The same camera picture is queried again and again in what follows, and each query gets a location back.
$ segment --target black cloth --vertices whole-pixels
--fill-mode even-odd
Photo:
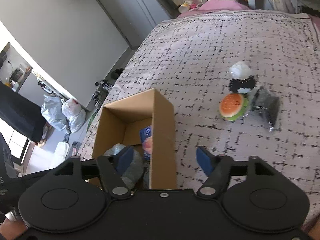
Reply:
[[[41,108],[1,82],[0,118],[31,141],[41,140],[46,124]]]

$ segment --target patterned bedspread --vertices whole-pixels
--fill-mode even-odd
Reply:
[[[157,88],[175,107],[179,187],[196,190],[206,180],[198,145],[236,160],[258,155],[308,194],[310,219],[320,211],[318,51],[306,14],[221,11],[170,20],[145,39],[105,103]],[[272,133],[255,114],[236,122],[218,114],[229,93],[228,68],[240,60],[281,98]],[[80,148],[82,159],[91,158],[99,117]]]

